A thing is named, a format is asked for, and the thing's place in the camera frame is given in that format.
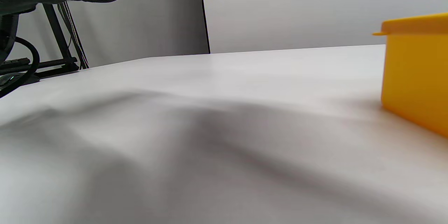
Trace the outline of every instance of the black cord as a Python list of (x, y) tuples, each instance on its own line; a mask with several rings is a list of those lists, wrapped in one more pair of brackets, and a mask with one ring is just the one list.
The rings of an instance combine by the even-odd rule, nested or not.
[(33, 55), (33, 61), (31, 63), (29, 70), (24, 75), (22, 75), (22, 77), (20, 77), (17, 81), (11, 83), (11, 85), (7, 85), (5, 88), (0, 90), (0, 98), (13, 92), (14, 90), (16, 90), (16, 88), (24, 84), (27, 81), (27, 79), (29, 79), (39, 67), (40, 58), (37, 49), (31, 43), (18, 36), (16, 36), (16, 42), (26, 46), (31, 51), (31, 54)]
[(59, 13), (61, 14), (62, 20), (64, 21), (65, 26), (70, 33), (70, 39), (73, 39), (73, 43), (81, 65), (80, 67), (82, 69), (89, 68), (89, 63), (87, 61), (87, 57), (85, 56), (83, 46), (81, 45), (75, 23), (70, 13), (69, 5), (67, 4), (67, 2), (62, 2), (57, 4), (57, 7)]

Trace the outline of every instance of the white table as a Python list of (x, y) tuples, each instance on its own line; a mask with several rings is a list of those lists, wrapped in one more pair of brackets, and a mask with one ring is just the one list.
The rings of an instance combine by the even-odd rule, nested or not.
[(0, 100), (0, 222), (447, 223), (448, 141), (384, 46), (146, 58)]

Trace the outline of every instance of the yellow box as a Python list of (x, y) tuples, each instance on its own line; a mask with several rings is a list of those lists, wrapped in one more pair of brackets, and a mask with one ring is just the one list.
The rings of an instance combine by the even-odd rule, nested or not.
[(448, 137), (448, 13), (383, 23), (383, 106)]

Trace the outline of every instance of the white wall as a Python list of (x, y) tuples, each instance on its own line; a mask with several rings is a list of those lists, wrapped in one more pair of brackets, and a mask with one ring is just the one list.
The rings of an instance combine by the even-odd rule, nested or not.
[(448, 12), (448, 0), (204, 0), (212, 53), (384, 43), (387, 19)]
[[(152, 56), (208, 53), (201, 0), (69, 5), (91, 67)], [(41, 6), (19, 19), (17, 35), (33, 43), (43, 60), (61, 58)], [(27, 49), (15, 45), (8, 59), (24, 56), (29, 56)]]

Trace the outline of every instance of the black stand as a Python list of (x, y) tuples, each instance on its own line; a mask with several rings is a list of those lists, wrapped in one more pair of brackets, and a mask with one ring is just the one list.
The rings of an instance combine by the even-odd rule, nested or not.
[[(79, 70), (79, 67), (77, 66), (77, 64), (75, 64), (75, 62), (77, 62), (77, 58), (73, 57), (70, 54), (69, 47), (65, 42), (65, 37), (64, 34), (62, 33), (62, 29), (61, 26), (59, 25), (59, 20), (56, 16), (56, 12), (53, 5), (45, 3), (43, 4), (43, 8), (45, 10), (45, 13), (47, 14), (47, 18), (48, 21), (50, 22), (51, 30), (53, 31), (59, 50), (61, 51), (62, 59), (40, 62), (38, 68), (48, 68), (51, 66), (52, 67), (61, 66), (61, 67), (48, 71), (37, 72), (35, 73), (35, 75), (40, 78), (45, 78)], [(29, 68), (30, 65), (24, 65), (24, 66), (17, 66), (17, 67), (14, 66), (10, 68), (0, 69), (0, 75), (9, 74), (13, 72), (27, 71)]]

